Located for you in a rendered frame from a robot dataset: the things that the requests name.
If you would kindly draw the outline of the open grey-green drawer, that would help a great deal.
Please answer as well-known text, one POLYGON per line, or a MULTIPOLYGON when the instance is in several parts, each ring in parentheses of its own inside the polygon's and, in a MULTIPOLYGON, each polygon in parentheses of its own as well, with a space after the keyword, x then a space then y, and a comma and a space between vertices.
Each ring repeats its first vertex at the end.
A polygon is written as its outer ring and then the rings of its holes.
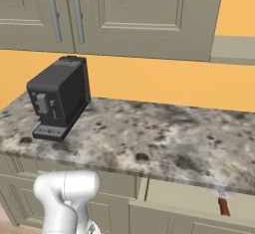
POLYGON ((129 203, 129 233, 255 234, 255 196, 226 194, 229 216, 211 189, 144 178, 129 203))

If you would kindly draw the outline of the grey-green lower cupboard door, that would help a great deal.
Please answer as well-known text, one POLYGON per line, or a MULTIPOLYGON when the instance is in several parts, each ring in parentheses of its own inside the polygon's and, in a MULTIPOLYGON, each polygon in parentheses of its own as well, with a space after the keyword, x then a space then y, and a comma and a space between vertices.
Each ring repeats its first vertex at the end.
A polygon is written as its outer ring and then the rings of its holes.
POLYGON ((126 197, 99 192, 87 204, 87 209, 102 234, 129 234, 126 197))
POLYGON ((34 181, 0 175, 0 195, 8 217, 15 225, 41 228, 44 220, 42 204, 33 193, 34 181))

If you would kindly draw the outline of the narrow grey-green upper cupboard door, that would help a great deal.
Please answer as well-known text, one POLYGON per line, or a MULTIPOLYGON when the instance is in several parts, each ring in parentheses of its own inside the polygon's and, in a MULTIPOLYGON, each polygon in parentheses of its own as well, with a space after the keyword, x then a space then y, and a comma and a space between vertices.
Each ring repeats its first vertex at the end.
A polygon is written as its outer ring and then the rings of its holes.
POLYGON ((0 0, 0 50, 74 53, 67 0, 56 0, 62 42, 58 43, 49 0, 0 0))

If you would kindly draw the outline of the closed grey-green drawer front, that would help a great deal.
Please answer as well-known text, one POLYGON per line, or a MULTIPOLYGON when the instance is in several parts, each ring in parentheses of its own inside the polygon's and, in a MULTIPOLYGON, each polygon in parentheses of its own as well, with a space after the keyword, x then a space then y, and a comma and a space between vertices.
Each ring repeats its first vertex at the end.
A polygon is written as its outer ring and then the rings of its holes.
MULTIPOLYGON (((64 171, 64 170, 85 170, 84 167, 59 164, 37 160, 38 168, 42 171, 64 171)), ((98 170, 101 179, 101 192, 123 197, 137 198, 137 191, 140 185, 140 178, 122 173, 113 173, 98 170)))

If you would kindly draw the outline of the distant grey-green cupboard run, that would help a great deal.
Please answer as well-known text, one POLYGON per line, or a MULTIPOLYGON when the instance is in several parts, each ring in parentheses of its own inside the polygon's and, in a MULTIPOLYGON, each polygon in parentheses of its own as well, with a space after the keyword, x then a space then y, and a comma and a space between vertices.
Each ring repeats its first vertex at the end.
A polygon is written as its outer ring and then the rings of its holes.
POLYGON ((215 36, 210 62, 255 66, 255 37, 215 36))

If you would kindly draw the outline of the wide grey-green upper cupboard door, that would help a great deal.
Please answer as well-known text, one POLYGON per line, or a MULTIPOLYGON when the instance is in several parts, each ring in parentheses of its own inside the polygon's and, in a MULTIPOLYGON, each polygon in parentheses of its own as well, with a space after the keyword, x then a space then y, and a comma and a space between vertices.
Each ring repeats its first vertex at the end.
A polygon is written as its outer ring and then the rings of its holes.
POLYGON ((85 43, 80 54, 207 62, 221 0, 80 0, 85 43))

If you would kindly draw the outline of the black coffee machine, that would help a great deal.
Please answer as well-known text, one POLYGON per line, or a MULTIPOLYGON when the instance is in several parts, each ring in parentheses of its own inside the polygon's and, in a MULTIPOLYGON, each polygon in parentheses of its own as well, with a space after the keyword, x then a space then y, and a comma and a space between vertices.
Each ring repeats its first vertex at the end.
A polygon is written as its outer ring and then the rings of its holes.
POLYGON ((27 83, 40 124, 34 138, 63 141, 91 101, 87 59, 63 56, 27 83))

